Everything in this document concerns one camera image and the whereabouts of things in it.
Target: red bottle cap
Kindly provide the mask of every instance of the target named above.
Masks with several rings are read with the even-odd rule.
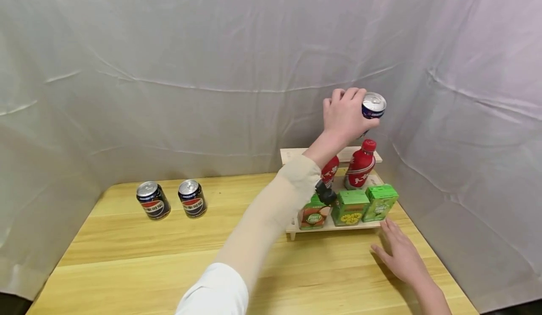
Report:
[[[373,152],[376,150],[376,142],[371,139],[366,139],[361,145],[361,149],[368,152]]]

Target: wooden shelf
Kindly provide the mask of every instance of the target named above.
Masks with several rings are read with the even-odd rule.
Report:
[[[280,157],[282,159],[282,165],[285,165],[288,163],[291,159],[295,158],[297,155],[303,154],[303,152],[307,150],[307,148],[284,148],[280,150]],[[337,154],[337,157],[339,158],[340,167],[348,166],[350,163],[350,159],[352,158],[352,154],[354,151],[359,150],[359,146],[357,147],[346,147],[341,151],[339,154]],[[382,162],[382,157],[375,151],[375,161],[376,163]]]
[[[344,173],[345,169],[339,169],[337,174],[335,175],[335,178],[333,179],[333,190],[337,193],[340,190],[346,190],[344,187]],[[380,177],[377,175],[377,173],[373,170],[370,175],[367,177],[367,181],[363,185],[364,188],[367,188],[368,186],[379,186],[381,184],[384,184]],[[380,222],[359,222],[355,226],[335,226],[333,223],[333,220],[331,218],[331,213],[329,213],[328,217],[326,218],[326,221],[324,222],[324,227],[320,229],[306,229],[301,230],[299,229],[299,225],[297,223],[297,215],[292,218],[292,222],[286,227],[286,233],[290,234],[290,240],[295,240],[295,235],[297,233],[312,233],[312,232],[330,232],[332,230],[351,230],[351,229],[370,229],[370,228],[379,228]]]

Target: hand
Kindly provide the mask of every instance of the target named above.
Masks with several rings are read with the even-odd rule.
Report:
[[[399,226],[389,218],[382,221],[381,226],[392,253],[389,255],[376,244],[371,248],[390,271],[414,289],[434,283],[416,247]]]
[[[335,89],[331,98],[324,100],[324,133],[337,137],[344,146],[367,130],[379,125],[380,119],[366,119],[361,105],[367,90]]]

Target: pepsi can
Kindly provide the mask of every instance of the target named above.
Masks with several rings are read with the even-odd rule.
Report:
[[[202,186],[195,179],[187,179],[179,186],[181,200],[186,216],[199,218],[207,211],[207,202],[203,196]]]
[[[135,196],[150,219],[165,218],[171,211],[162,187],[156,182],[147,181],[140,184]]]
[[[365,93],[363,103],[361,104],[361,114],[366,119],[379,119],[384,115],[386,109],[386,100],[381,94],[373,93],[371,91]]]

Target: red bottle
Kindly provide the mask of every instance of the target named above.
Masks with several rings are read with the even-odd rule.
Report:
[[[331,188],[331,185],[333,184],[333,177],[335,177],[337,169],[339,169],[339,158],[337,156],[333,157],[331,161],[322,168],[322,175],[320,178],[328,188]]]
[[[361,149],[352,154],[350,165],[344,176],[344,186],[348,190],[361,189],[369,173],[375,166],[375,156],[373,152],[376,149],[376,142],[366,139],[361,145]]]

